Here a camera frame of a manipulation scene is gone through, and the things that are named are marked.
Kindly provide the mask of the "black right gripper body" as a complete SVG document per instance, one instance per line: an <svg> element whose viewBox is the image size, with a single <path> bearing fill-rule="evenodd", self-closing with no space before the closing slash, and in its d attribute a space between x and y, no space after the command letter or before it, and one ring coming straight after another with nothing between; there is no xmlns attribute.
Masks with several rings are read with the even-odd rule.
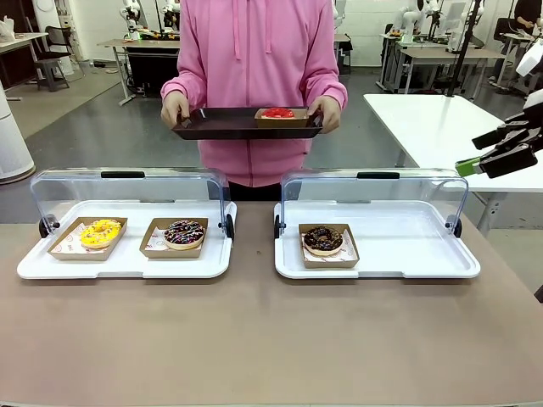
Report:
<svg viewBox="0 0 543 407"><path fill-rule="evenodd" d="M497 178L538 163L535 154L542 149L542 108L527 108L505 120L527 120L529 123L522 131L512 131L504 140L491 146L492 149L483 155L487 159L484 166L487 172Z"/></svg>

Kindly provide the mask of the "person's left hand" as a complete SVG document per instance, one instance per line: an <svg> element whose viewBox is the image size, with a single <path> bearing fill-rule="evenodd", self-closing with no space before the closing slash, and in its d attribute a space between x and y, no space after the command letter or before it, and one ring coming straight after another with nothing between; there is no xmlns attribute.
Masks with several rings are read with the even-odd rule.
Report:
<svg viewBox="0 0 543 407"><path fill-rule="evenodd" d="M315 113L322 116L322 134L328 134L339 127L341 106L335 98L329 96L317 98L308 109L308 115Z"/></svg>

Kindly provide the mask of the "person's right hand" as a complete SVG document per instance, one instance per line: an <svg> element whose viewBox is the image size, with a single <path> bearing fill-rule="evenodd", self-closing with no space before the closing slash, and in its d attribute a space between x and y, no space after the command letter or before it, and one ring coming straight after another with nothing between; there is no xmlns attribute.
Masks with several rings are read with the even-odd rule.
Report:
<svg viewBox="0 0 543 407"><path fill-rule="evenodd" d="M160 116L170 129L177 126L178 116L181 116L182 120L189 118L190 106L186 96L179 91L169 92L163 98Z"/></svg>

